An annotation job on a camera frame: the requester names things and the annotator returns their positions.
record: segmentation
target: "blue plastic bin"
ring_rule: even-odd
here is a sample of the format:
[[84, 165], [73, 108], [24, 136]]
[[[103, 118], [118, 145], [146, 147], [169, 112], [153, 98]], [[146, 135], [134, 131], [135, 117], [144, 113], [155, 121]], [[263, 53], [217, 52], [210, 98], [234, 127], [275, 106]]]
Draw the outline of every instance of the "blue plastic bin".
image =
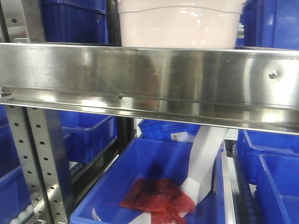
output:
[[0, 177], [20, 165], [9, 125], [0, 127]]
[[4, 105], [0, 105], [0, 126], [7, 125], [8, 119]]
[[21, 167], [0, 178], [0, 223], [9, 224], [30, 205], [29, 192]]
[[261, 155], [256, 199], [264, 224], [299, 223], [299, 158]]
[[[191, 147], [183, 142], [134, 139], [71, 215], [71, 224], [129, 223], [141, 212], [121, 208], [120, 203], [135, 180], [171, 178], [180, 186], [187, 177]], [[216, 161], [213, 190], [197, 205], [196, 212], [185, 216], [188, 224], [225, 223], [220, 153]], [[93, 220], [93, 208], [102, 222]]]
[[185, 141], [182, 139], [181, 133], [186, 132], [191, 136], [196, 136], [200, 125], [192, 125], [186, 123], [159, 121], [159, 120], [142, 120], [139, 128], [145, 139], [163, 140], [163, 141]]
[[48, 42], [108, 43], [105, 0], [39, 0]]
[[299, 49], [299, 1], [249, 0], [244, 8], [245, 46]]
[[259, 155], [299, 156], [297, 135], [239, 130], [236, 146], [246, 179], [251, 184], [257, 182], [261, 167]]
[[60, 118], [63, 132], [72, 134], [64, 136], [70, 161], [89, 163], [117, 136], [113, 116], [61, 111]]

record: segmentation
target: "bolt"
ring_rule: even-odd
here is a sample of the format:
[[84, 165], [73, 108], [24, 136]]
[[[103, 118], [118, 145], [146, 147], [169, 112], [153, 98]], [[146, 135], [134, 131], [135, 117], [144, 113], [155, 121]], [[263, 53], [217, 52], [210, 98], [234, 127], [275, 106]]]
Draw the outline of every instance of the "bolt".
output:
[[275, 79], [277, 77], [277, 71], [273, 70], [269, 72], [269, 78], [270, 79]]

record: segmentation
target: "metal beam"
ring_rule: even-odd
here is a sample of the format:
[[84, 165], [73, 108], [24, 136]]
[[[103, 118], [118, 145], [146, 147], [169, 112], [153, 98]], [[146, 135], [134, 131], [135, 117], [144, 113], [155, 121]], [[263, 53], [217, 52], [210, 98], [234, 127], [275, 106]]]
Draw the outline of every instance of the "metal beam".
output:
[[299, 133], [299, 51], [5, 43], [0, 51], [0, 86], [12, 88], [4, 104]]

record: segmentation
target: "white label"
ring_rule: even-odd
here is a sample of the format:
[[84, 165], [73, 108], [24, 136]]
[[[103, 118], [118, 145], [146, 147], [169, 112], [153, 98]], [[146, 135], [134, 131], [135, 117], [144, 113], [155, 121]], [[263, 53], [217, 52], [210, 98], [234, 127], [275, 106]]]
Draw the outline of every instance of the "white label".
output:
[[187, 132], [178, 132], [170, 134], [171, 140], [173, 141], [188, 141], [188, 133]]

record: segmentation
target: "metal shelf rail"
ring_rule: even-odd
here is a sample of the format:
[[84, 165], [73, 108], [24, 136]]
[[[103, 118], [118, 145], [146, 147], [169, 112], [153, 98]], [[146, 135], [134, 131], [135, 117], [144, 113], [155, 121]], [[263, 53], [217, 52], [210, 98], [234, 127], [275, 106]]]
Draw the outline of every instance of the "metal shelf rail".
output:
[[[66, 224], [75, 205], [55, 110], [299, 133], [298, 51], [46, 44], [37, 0], [0, 3], [1, 40], [10, 42], [0, 43], [0, 103], [36, 223]], [[118, 125], [110, 154], [133, 137], [130, 119]], [[99, 169], [100, 158], [88, 167]]]
[[299, 130], [298, 51], [7, 43], [0, 51], [3, 104]]

